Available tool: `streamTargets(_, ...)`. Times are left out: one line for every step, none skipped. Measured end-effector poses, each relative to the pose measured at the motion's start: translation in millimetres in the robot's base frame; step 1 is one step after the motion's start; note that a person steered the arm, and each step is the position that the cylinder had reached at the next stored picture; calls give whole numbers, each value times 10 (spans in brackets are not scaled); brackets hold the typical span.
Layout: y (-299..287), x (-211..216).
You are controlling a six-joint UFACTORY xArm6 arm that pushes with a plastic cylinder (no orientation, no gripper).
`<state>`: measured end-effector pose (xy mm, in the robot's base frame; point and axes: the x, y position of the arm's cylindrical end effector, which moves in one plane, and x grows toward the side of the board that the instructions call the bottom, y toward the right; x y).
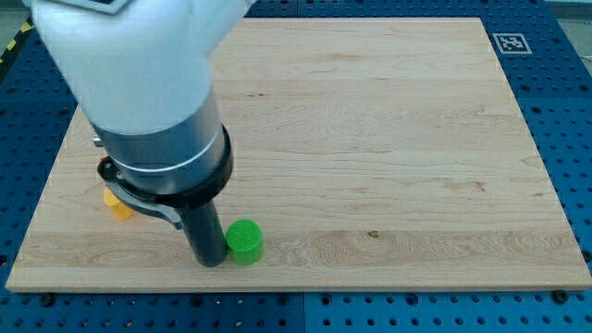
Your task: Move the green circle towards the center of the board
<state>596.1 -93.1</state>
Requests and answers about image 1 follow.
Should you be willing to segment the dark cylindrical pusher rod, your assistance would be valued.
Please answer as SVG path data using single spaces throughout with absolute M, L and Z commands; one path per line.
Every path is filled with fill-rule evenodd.
M 205 267 L 224 262 L 228 248 L 215 203 L 210 201 L 198 207 L 177 208 L 176 211 L 197 262 Z

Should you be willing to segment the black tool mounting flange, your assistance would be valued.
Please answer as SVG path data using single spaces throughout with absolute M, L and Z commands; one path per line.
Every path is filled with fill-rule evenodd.
M 172 194 L 153 194 L 137 189 L 127 182 L 111 156 L 104 157 L 97 166 L 97 173 L 105 186 L 126 206 L 134 211 L 164 219 L 174 228 L 187 224 L 189 212 L 210 204 L 224 189 L 232 174 L 233 153 L 227 129 L 221 126 L 224 153 L 217 167 L 202 182 L 186 191 Z

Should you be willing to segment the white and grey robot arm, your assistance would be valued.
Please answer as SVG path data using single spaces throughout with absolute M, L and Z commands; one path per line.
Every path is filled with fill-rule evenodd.
M 251 0 L 30 0 L 50 56 L 106 150 L 105 186 L 182 230 L 199 264 L 227 256 L 215 197 L 233 155 L 209 59 Z

